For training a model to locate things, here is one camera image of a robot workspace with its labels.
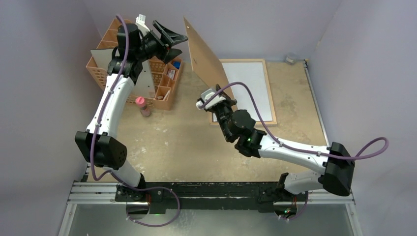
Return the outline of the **printed photo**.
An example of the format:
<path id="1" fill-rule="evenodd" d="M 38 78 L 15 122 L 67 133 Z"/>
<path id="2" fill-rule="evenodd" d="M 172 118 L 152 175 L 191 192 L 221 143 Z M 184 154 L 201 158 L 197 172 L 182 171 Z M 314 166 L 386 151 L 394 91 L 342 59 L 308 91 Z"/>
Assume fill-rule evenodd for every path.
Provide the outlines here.
<path id="1" fill-rule="evenodd" d="M 249 88 L 265 124 L 268 126 L 277 125 L 265 60 L 222 59 L 221 63 L 229 83 L 242 82 Z M 233 93 L 230 97 L 237 100 L 237 105 L 234 108 L 247 110 L 256 124 L 261 125 L 247 90 L 243 86 L 236 85 L 225 90 L 226 93 L 230 91 Z"/>

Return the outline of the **white wooden picture frame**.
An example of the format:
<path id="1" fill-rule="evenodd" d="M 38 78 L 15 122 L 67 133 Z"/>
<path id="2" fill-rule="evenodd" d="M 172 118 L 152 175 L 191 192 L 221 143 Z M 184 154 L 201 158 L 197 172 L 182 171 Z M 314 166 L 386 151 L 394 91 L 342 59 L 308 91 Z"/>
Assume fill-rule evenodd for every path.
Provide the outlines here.
<path id="1" fill-rule="evenodd" d="M 261 118 L 268 126 L 277 125 L 266 62 L 264 59 L 215 59 L 200 65 L 209 84 L 225 86 L 232 82 L 244 83 L 254 98 Z"/>

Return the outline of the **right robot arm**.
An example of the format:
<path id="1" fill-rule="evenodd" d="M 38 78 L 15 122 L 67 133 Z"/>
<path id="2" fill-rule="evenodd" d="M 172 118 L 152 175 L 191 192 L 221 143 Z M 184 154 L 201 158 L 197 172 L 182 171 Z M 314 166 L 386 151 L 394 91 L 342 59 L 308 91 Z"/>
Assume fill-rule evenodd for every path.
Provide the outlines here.
<path id="1" fill-rule="evenodd" d="M 273 139 L 256 129 L 247 110 L 232 110 L 235 101 L 217 96 L 206 106 L 215 114 L 225 140 L 246 157 L 272 158 L 308 168 L 298 174 L 283 173 L 276 187 L 277 196 L 288 200 L 304 191 L 324 189 L 337 196 L 349 196 L 355 168 L 346 148 L 337 142 L 330 147 L 309 146 L 288 140 Z"/>

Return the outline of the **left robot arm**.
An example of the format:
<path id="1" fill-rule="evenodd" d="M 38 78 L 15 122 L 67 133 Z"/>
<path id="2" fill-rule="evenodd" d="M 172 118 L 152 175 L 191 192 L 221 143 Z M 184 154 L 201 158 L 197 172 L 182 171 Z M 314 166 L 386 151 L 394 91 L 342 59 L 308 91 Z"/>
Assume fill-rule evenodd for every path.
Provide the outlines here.
<path id="1" fill-rule="evenodd" d="M 153 57 L 165 64 L 182 51 L 174 46 L 188 40 L 186 35 L 173 32 L 153 21 L 157 30 L 142 33 L 136 24 L 121 21 L 117 32 L 117 46 L 108 64 L 106 86 L 97 110 L 85 129 L 75 135 L 75 143 L 84 159 L 91 165 L 91 175 L 98 181 L 95 168 L 105 169 L 121 184 L 134 201 L 145 198 L 144 176 L 127 161 L 127 147 L 117 140 L 117 128 L 126 101 L 135 87 L 143 62 Z"/>

